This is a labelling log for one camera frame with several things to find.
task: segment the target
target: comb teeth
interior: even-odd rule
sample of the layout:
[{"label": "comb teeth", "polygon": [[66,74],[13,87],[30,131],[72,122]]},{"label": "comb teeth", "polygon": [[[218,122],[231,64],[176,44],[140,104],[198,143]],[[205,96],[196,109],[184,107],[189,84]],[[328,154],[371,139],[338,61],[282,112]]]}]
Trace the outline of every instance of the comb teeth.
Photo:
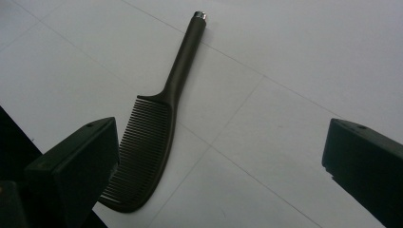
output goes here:
[{"label": "comb teeth", "polygon": [[134,205],[148,199],[167,144],[169,108],[138,98],[120,144],[121,162],[100,202]]}]

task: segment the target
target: black plastic part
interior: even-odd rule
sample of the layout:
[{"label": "black plastic part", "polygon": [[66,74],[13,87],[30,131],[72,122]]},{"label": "black plastic part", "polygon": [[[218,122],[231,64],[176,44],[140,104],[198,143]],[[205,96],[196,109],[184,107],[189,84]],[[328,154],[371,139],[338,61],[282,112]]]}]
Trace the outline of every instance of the black plastic part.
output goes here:
[{"label": "black plastic part", "polygon": [[206,23],[193,17],[163,91],[138,96],[120,144],[122,163],[99,202],[129,213],[154,193],[173,142],[178,102]]},{"label": "black plastic part", "polygon": [[0,222],[0,227],[29,227],[18,186],[14,181],[0,180]]},{"label": "black plastic part", "polygon": [[[0,106],[0,227],[60,227],[61,221],[24,182],[24,168],[40,156],[38,148]],[[106,225],[91,211],[82,228]]]},{"label": "black plastic part", "polygon": [[0,180],[22,181],[24,168],[41,155],[0,106]]},{"label": "black plastic part", "polygon": [[203,19],[193,17],[187,27],[178,55],[161,93],[161,99],[172,106],[176,106],[181,97],[184,83],[192,67],[205,25],[206,23]]},{"label": "black plastic part", "polygon": [[372,129],[332,119],[322,164],[386,227],[403,227],[403,145]]},{"label": "black plastic part", "polygon": [[29,190],[64,227],[81,227],[119,161],[114,118],[89,123],[25,169]]}]

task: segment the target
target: black comb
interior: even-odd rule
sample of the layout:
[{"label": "black comb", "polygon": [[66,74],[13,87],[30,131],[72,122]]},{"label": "black comb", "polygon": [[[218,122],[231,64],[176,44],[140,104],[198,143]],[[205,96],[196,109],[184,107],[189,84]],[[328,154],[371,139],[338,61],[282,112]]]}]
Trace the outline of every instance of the black comb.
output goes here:
[{"label": "black comb", "polygon": [[118,212],[142,207],[156,189],[175,131],[178,101],[205,28],[206,15],[197,11],[184,35],[163,91],[138,96],[120,144],[121,163],[98,199]]}]

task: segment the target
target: white surface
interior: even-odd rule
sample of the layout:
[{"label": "white surface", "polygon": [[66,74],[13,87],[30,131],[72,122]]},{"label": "white surface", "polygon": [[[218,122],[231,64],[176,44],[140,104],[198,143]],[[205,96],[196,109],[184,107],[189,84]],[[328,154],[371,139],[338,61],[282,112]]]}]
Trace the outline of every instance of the white surface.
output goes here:
[{"label": "white surface", "polygon": [[41,20],[66,0],[13,0],[33,16]]},{"label": "white surface", "polygon": [[109,116],[121,138],[208,15],[162,182],[134,214],[97,204],[109,227],[382,227],[320,159],[333,117],[403,142],[401,1],[14,2],[0,104],[42,152]]},{"label": "white surface", "polygon": [[210,149],[150,227],[317,227]]},{"label": "white surface", "polygon": [[0,1],[0,50],[38,23],[35,17],[9,0]]}]

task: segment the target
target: handle end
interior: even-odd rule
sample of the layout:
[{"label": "handle end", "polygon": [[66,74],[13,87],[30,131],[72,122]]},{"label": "handle end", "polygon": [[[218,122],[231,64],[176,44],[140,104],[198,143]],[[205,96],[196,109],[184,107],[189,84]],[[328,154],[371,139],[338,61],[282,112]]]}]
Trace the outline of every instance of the handle end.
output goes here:
[{"label": "handle end", "polygon": [[195,15],[193,15],[193,17],[199,17],[199,18],[203,19],[205,22],[207,22],[207,14],[205,14],[205,12],[203,12],[203,11],[196,11]]}]

